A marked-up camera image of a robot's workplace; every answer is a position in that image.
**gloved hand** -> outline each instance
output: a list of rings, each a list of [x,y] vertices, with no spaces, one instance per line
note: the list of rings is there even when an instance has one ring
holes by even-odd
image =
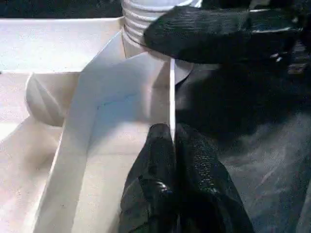
[[[306,99],[311,0],[273,0],[256,10],[248,9],[249,2],[204,0],[201,8],[175,7],[149,26],[145,43],[175,59],[223,64],[267,91]]]
[[[186,125],[150,128],[128,174],[119,233],[252,233],[252,224],[211,141]]]
[[[253,233],[253,226],[212,140],[176,126],[180,222],[185,232]]]
[[[203,0],[201,8],[175,7],[149,26],[145,43],[167,56],[193,63],[279,60],[299,39],[305,17],[288,9],[250,10],[249,3]]]
[[[173,233],[178,195],[176,157],[170,129],[150,128],[124,186],[119,233]]]

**white rounded object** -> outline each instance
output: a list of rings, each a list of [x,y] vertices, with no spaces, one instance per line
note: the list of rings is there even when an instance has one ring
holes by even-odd
[[[33,74],[26,84],[28,112],[39,122],[62,127],[79,73]]]

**white plastic container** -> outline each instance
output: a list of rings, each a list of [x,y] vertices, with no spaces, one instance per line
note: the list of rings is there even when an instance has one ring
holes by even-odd
[[[120,32],[85,68],[35,233],[117,232],[124,182],[149,127],[167,123],[174,134],[174,64],[168,60],[148,52],[126,59]]]
[[[123,0],[125,27],[129,36],[144,45],[143,32],[147,27],[175,6],[193,4],[194,0]]]

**black nitrile glove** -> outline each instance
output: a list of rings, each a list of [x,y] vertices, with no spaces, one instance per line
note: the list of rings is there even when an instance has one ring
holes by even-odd
[[[177,126],[150,128],[128,174],[119,233],[252,233],[240,196],[211,142]]]
[[[253,233],[241,198],[211,140],[176,127],[181,228],[189,233]]]
[[[176,158],[170,129],[150,128],[131,168],[121,200],[119,233],[174,233],[177,222]]]
[[[305,17],[287,8],[250,10],[249,2],[204,0],[201,8],[175,7],[149,26],[145,43],[172,58],[201,64],[277,60],[289,53]]]

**ribbed cup rim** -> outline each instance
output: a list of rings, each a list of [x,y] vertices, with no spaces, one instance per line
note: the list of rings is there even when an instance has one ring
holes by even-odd
[[[137,8],[137,9],[144,10],[144,11],[150,11],[150,12],[166,12],[166,11],[169,11],[170,9],[172,9],[173,7],[175,7],[175,5],[171,5],[171,6],[144,6],[144,5],[132,3],[130,0],[124,0],[124,2],[133,8]],[[186,1],[178,4],[177,6],[187,6],[187,5],[190,5],[192,2],[193,2],[193,0],[186,0]]]

